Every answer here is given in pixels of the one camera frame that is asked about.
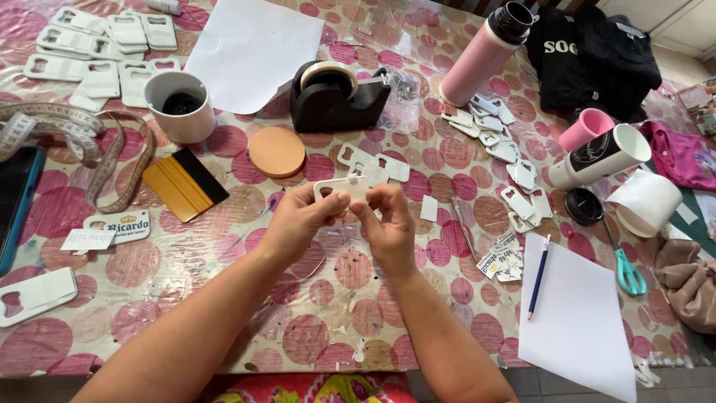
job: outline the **measuring tape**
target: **measuring tape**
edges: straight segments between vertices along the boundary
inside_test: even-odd
[[[152,132],[140,116],[130,112],[105,111],[117,126],[117,137],[110,144],[107,152],[100,159],[92,180],[87,187],[85,199],[87,203],[102,213],[122,211],[129,204],[137,181],[147,166],[154,151]],[[142,153],[130,177],[129,186],[117,201],[109,206],[97,206],[97,197],[117,168],[119,155],[125,144],[125,131],[117,119],[136,120],[142,123],[139,129],[144,140]],[[57,103],[15,103],[0,100],[0,122],[7,122],[0,131],[0,162],[12,157],[28,138],[53,136],[62,134],[67,148],[81,162],[96,161],[100,157],[100,148],[92,140],[104,131],[102,120],[79,108]]]

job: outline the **hand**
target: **hand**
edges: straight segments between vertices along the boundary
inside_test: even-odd
[[[258,244],[260,253],[277,258],[284,270],[301,259],[321,227],[330,227],[336,218],[346,215],[351,200],[348,192],[331,193],[315,201],[314,184],[310,182],[286,192]]]
[[[415,267],[415,222],[407,208],[407,198],[400,186],[379,184],[366,196],[370,205],[353,201],[350,210],[360,219],[370,252],[391,284],[409,279]],[[380,210],[382,222],[373,209]]]

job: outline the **blue pencil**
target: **blue pencil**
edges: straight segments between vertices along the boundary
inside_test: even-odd
[[[535,304],[537,304],[537,294],[539,294],[539,285],[542,283],[542,273],[544,272],[544,262],[547,261],[547,252],[549,251],[549,240],[552,238],[552,234],[547,235],[547,242],[544,242],[544,249],[542,249],[542,261],[539,262],[539,271],[537,272],[537,281],[535,281],[535,288],[532,291],[532,301],[530,301],[530,309],[527,311],[527,320],[532,318],[532,312],[535,311]]]

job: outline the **teal scissors handle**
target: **teal scissors handle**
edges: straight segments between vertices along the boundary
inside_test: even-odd
[[[635,269],[632,263],[627,259],[624,250],[619,248],[614,251],[614,254],[616,255],[616,261],[618,263],[616,273],[619,278],[619,285],[632,297],[646,294],[647,282],[644,280],[642,274]]]

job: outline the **phone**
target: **phone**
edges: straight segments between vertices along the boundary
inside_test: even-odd
[[[0,277],[10,271],[25,216],[46,158],[37,147],[23,146],[0,162]]]

